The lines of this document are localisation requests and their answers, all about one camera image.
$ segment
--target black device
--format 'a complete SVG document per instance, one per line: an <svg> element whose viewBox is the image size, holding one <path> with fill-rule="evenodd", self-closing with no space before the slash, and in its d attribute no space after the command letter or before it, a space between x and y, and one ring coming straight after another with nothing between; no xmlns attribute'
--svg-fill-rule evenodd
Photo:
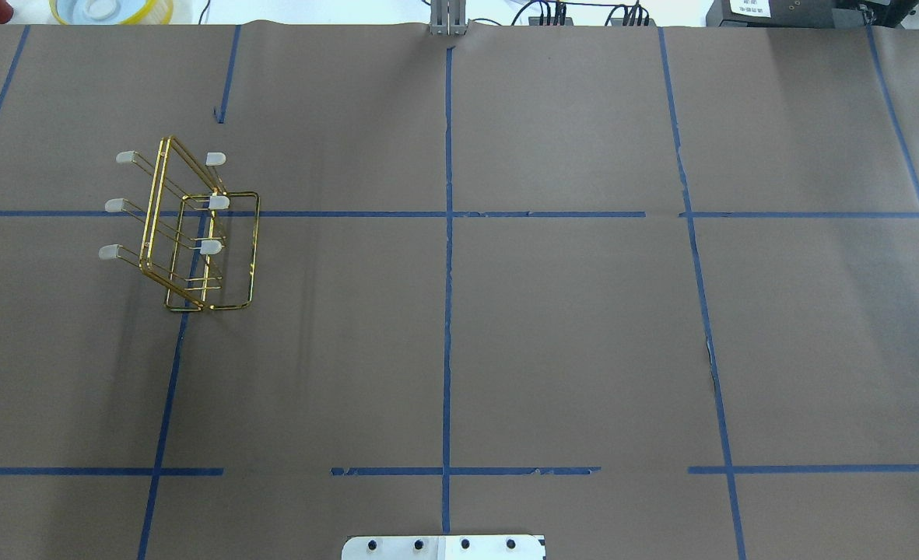
<svg viewBox="0 0 919 560"><path fill-rule="evenodd" d="M714 0L707 27L897 27L919 0Z"/></svg>

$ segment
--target white surface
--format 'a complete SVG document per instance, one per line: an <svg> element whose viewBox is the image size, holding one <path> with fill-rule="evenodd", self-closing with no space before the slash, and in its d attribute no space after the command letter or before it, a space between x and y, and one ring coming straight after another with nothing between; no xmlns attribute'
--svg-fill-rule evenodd
<svg viewBox="0 0 919 560"><path fill-rule="evenodd" d="M508 539L515 541L508 548ZM545 546L538 542L542 536L531 535L448 535L407 537L353 537L342 547L342 560L543 560ZM423 548L414 549L414 541ZM462 548L462 541L469 548ZM370 541L377 548L370 550Z"/></svg>
<svg viewBox="0 0 919 560"><path fill-rule="evenodd" d="M737 14L754 18L769 18L770 3L768 0L729 0L729 7Z"/></svg>
<svg viewBox="0 0 919 560"><path fill-rule="evenodd" d="M11 24L57 24L47 0L9 0L14 15ZM196 23L205 0L175 0L172 23ZM466 16L490 18L510 25L523 2L515 0L467 0ZM643 3L649 15L661 26L702 27L711 0L648 0ZM524 11L538 15L538 5ZM567 15L574 25L602 25L611 8L570 6ZM394 24L428 23L430 8L420 0L213 0L205 21L210 24L238 24L271 20L294 24ZM905 18L907 29L919 29L919 12Z"/></svg>

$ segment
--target metal bracket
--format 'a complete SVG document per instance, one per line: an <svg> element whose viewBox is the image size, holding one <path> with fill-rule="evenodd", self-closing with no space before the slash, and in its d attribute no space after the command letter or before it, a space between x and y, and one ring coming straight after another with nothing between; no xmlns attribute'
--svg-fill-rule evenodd
<svg viewBox="0 0 919 560"><path fill-rule="evenodd" d="M466 35L466 0L430 0L432 35Z"/></svg>
<svg viewBox="0 0 919 560"><path fill-rule="evenodd" d="M545 560L538 535L353 537L342 560Z"/></svg>

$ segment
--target wire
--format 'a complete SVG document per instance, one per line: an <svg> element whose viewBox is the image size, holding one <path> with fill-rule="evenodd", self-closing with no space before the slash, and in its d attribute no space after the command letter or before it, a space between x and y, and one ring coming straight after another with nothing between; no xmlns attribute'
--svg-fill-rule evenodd
<svg viewBox="0 0 919 560"><path fill-rule="evenodd" d="M531 6L531 4L541 4L542 6L545 6L545 20L552 20L552 12L549 11L548 2L545 2L545 0L531 0L531 2L524 4L524 6L522 6L522 9L518 10L518 13L515 14L515 19L511 20L511 25L515 25L516 23L518 23L518 18L521 17L524 11L527 10L528 7ZM538 7L538 24L540 25L542 25L542 6Z"/></svg>
<svg viewBox="0 0 919 560"><path fill-rule="evenodd" d="M207 13L207 9L210 8L211 0L207 0L206 5L203 6L203 11L200 12L200 17L196 19L196 25L201 25L203 23L203 15Z"/></svg>
<svg viewBox="0 0 919 560"><path fill-rule="evenodd" d="M618 12L619 8L623 8L624 10L626 10L626 14L629 13L629 6L626 6L624 4L618 4L618 6L613 7L612 11L608 13L608 18L605 19L605 25L611 24L612 17L615 17L615 12Z"/></svg>

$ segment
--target metal plate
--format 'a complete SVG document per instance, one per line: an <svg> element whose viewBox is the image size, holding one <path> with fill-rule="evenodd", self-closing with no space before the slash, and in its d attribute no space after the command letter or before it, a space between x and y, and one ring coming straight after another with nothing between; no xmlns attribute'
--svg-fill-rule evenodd
<svg viewBox="0 0 919 560"><path fill-rule="evenodd" d="M544 557L545 538L533 535L353 537L342 547L342 560L543 560Z"/></svg>

